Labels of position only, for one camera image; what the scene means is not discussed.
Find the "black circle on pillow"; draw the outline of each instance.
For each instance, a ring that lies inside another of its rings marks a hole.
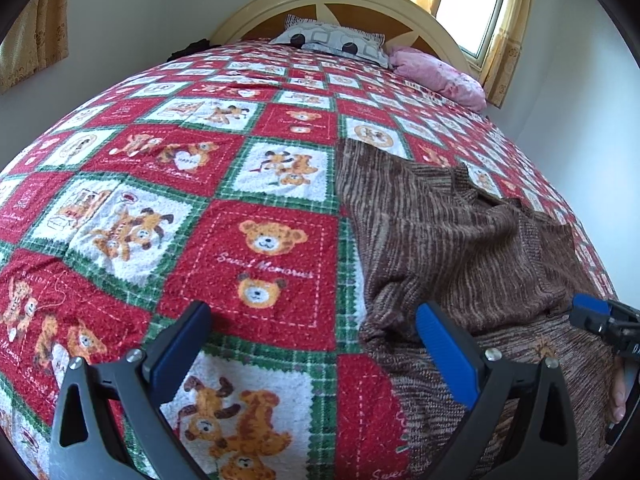
[[[300,48],[306,43],[306,38],[304,34],[294,34],[289,41],[291,46]]]
[[[358,46],[355,43],[345,43],[342,46],[342,51],[346,52],[348,54],[357,54],[358,53]]]

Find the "window frame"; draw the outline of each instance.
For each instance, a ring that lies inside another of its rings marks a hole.
[[[487,27],[484,31],[484,38],[482,38],[482,43],[480,46],[480,51],[478,56],[476,57],[472,52],[469,52],[467,49],[463,48],[459,45],[460,50],[463,54],[465,54],[466,59],[471,64],[473,69],[478,72],[482,69],[482,65],[484,64],[484,60],[486,59],[486,53],[489,50],[489,45],[491,44],[492,39],[494,38],[495,27],[498,23],[498,17],[500,16],[500,12],[502,11],[502,6],[504,5],[505,0],[496,0],[494,6],[494,12],[492,13],[491,19],[487,23]]]

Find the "pink pillow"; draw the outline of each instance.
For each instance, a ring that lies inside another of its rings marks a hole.
[[[427,87],[472,112],[486,108],[486,96],[480,83],[436,57],[410,46],[394,47],[389,63],[394,73]]]

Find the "window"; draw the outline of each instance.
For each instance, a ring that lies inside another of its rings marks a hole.
[[[504,0],[441,0],[435,13],[476,68],[482,66],[503,3]]]

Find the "pillow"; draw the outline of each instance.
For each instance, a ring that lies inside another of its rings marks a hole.
[[[300,22],[298,20],[291,20],[295,24],[287,28],[270,43],[290,44],[298,48],[306,44],[318,44],[327,48],[322,52],[350,59],[369,61],[382,68],[388,68],[388,56],[380,48],[381,40],[382,43],[384,42],[384,36],[381,34],[369,34],[369,37],[367,37],[365,36],[366,33],[354,28],[340,27],[313,20]]]
[[[415,81],[472,112],[482,112],[486,108],[486,96],[480,83],[436,57],[400,46],[391,50],[389,62],[396,75]]]

